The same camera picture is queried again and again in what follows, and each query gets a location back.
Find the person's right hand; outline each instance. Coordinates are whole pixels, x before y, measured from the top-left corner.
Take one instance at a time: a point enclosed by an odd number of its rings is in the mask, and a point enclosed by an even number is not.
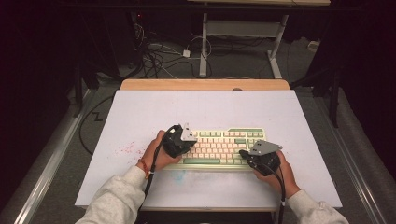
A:
[[[282,178],[283,175],[283,180],[285,182],[286,198],[289,198],[293,194],[297,193],[300,188],[296,184],[296,180],[294,179],[294,173],[291,169],[290,164],[286,161],[283,153],[279,150],[276,152],[276,154],[280,159],[280,166],[276,170],[276,173],[277,175],[279,175],[280,178]],[[263,176],[256,170],[254,170],[254,174],[257,176],[258,179],[267,182],[277,192],[281,193],[279,181],[274,175]]]

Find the dark background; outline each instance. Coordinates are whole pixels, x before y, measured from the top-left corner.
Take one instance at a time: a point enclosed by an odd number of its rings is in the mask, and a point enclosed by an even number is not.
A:
[[[332,4],[349,7],[361,2],[345,0]],[[304,36],[322,40],[307,75],[326,66],[341,68],[341,87],[375,151],[395,176],[392,152],[396,136],[393,87],[396,18],[392,4],[390,0],[367,0],[363,4],[364,12],[359,15],[291,15],[284,38],[292,41]],[[146,22],[158,25],[159,18],[165,17],[177,29],[177,22],[183,21],[179,23],[183,28],[179,31],[186,38],[201,29],[194,16],[165,14],[156,14],[157,17],[148,14]],[[111,25],[128,26],[123,14],[84,15],[82,18],[76,11],[56,7],[48,0],[1,2],[0,178],[5,184],[0,209],[21,183],[69,107],[66,95],[73,87],[77,64],[90,59],[91,64],[96,65],[83,70],[87,79],[98,70],[118,75],[117,65],[128,63],[122,55],[134,54],[133,43],[128,42],[130,35],[117,34],[117,29],[104,29]],[[117,43],[128,47],[111,48],[112,38],[123,40]]]

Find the hand-held controller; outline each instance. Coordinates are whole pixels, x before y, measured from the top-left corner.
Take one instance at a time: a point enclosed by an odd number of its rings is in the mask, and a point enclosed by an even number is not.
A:
[[[239,150],[239,154],[247,164],[260,172],[262,175],[271,175],[279,168],[280,159],[275,151],[282,149],[282,146],[270,142],[257,141],[250,152]]]
[[[172,126],[163,136],[163,149],[172,158],[190,151],[197,139],[189,128],[189,123],[184,125],[184,129],[180,124]]]

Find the fingers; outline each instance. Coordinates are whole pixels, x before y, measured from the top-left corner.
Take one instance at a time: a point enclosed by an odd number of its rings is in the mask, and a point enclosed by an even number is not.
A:
[[[254,173],[254,175],[255,175],[258,179],[265,181],[265,176],[263,176],[262,174],[260,174],[260,172],[258,172],[257,170],[254,170],[254,169],[253,169],[253,173]]]
[[[158,138],[162,139],[164,134],[165,134],[164,130],[159,130],[158,133],[157,133],[157,139]]]
[[[281,150],[278,150],[276,152],[276,155],[279,157],[280,163],[282,163],[282,161],[286,161],[285,155],[283,155],[283,152]]]
[[[181,160],[181,156],[177,156],[176,158],[172,158],[172,163],[178,163]]]

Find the beige keyboard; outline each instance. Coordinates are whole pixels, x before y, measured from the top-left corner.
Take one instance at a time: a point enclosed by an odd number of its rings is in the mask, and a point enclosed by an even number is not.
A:
[[[178,164],[165,167],[166,170],[251,170],[248,162],[241,158],[239,150],[249,151],[258,140],[266,140],[264,129],[231,128],[222,130],[192,131],[197,143],[182,155]]]

